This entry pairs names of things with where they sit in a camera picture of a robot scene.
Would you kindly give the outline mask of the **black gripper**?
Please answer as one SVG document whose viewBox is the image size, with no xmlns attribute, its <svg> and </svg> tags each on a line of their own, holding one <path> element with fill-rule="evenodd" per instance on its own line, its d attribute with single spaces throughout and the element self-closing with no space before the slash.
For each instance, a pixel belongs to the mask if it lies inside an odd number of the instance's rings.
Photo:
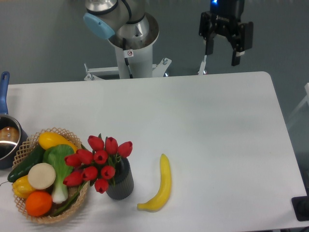
<svg viewBox="0 0 309 232">
<path fill-rule="evenodd" d="M 200 17 L 199 35 L 206 42 L 205 55 L 213 54 L 214 37 L 227 38 L 232 46 L 232 66 L 240 64 L 245 50 L 253 46 L 253 22 L 242 23 L 243 0 L 212 0 L 210 10 Z"/>
</svg>

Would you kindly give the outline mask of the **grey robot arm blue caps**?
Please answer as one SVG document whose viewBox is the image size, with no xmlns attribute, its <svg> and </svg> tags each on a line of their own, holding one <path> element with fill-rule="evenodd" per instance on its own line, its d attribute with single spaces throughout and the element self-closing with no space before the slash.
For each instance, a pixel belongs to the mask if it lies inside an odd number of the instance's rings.
<svg viewBox="0 0 309 232">
<path fill-rule="evenodd" d="M 243 0 L 212 0 L 200 17 L 198 34 L 205 41 L 205 56 L 213 53 L 214 37 L 225 37 L 232 46 L 232 66 L 253 46 L 253 22 L 242 23 Z M 122 50 L 141 49 L 159 35 L 157 21 L 145 11 L 143 0 L 87 0 L 86 26 L 98 37 Z"/>
</svg>

